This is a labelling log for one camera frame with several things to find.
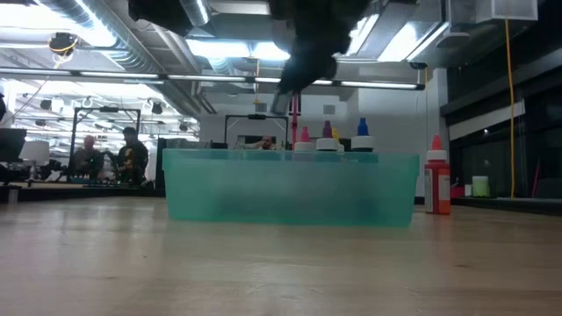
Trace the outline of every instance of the person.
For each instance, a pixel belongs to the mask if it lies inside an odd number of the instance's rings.
[[[103,167],[103,161],[98,160],[99,151],[94,148],[96,139],[88,135],[84,138],[84,147],[78,149],[74,154],[75,173],[78,176],[89,175],[96,178],[97,173]]]
[[[263,136],[262,140],[254,144],[242,145],[244,149],[255,149],[255,150],[276,150],[276,145],[273,143],[273,138],[271,136]]]
[[[117,164],[123,183],[140,185],[148,165],[148,150],[139,141],[137,131],[132,127],[123,130],[125,146],[119,150]]]

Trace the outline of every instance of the orange bottle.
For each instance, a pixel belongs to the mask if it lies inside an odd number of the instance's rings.
[[[450,165],[439,135],[433,138],[425,165],[425,207],[429,214],[450,214]]]

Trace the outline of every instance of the wooden table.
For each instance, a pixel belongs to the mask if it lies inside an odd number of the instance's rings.
[[[562,219],[168,221],[160,198],[0,205],[0,315],[560,315]]]

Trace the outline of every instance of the computer monitor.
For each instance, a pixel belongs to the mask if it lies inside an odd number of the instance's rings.
[[[26,135],[25,129],[0,128],[0,162],[21,162],[19,153]]]

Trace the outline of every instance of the teal plastic tub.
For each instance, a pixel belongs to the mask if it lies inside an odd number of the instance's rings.
[[[172,219],[407,226],[417,154],[165,149]]]

